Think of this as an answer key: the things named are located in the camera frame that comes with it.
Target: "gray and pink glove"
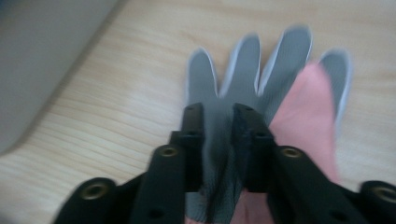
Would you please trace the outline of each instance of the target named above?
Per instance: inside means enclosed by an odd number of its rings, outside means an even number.
[[[233,104],[253,107],[280,146],[301,148],[331,181],[337,181],[334,140],[350,85],[344,51],[306,64],[311,35],[289,28],[260,75],[261,47],[248,35],[234,48],[218,91],[214,65],[204,49],[188,67],[188,105],[202,103],[205,116],[204,185],[186,195],[186,223],[272,223],[266,194],[243,190],[231,146]]]

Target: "light wood surface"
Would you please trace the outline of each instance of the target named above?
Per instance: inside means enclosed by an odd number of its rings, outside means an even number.
[[[353,58],[337,141],[342,185],[396,184],[395,9],[389,0],[124,2],[28,136],[0,157],[0,222],[50,223],[81,182],[145,171],[178,129],[191,52],[207,48],[222,74],[233,44],[256,32],[265,62],[294,23],[311,27],[313,59],[332,47]]]

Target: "metal screw head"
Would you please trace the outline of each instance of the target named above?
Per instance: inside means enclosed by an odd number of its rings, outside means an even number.
[[[86,187],[80,194],[85,200],[99,199],[108,192],[108,186],[105,183],[97,182]]]
[[[161,150],[160,154],[163,157],[173,157],[177,155],[177,149],[174,147],[165,147]]]
[[[378,198],[388,203],[396,203],[396,191],[394,189],[377,187],[373,188],[372,191]]]
[[[302,156],[301,152],[297,149],[294,148],[283,148],[282,149],[282,154],[286,157],[290,158],[300,158]]]

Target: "wooden table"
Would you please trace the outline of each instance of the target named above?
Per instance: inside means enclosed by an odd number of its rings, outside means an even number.
[[[122,2],[28,136],[0,157],[0,222],[50,223],[79,183],[145,171],[178,130],[190,53],[207,48],[222,74],[233,44],[257,32],[264,62],[294,23],[311,27],[313,59],[335,46],[353,57],[337,140],[342,185],[396,184],[395,9],[387,0]]]

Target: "pink fabric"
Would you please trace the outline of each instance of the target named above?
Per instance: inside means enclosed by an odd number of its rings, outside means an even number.
[[[338,181],[332,88],[320,64],[310,63],[300,72],[277,110],[270,130],[278,145],[304,150],[331,181]],[[186,217],[185,223],[199,222]],[[266,204],[266,194],[244,190],[231,223],[274,223]]]

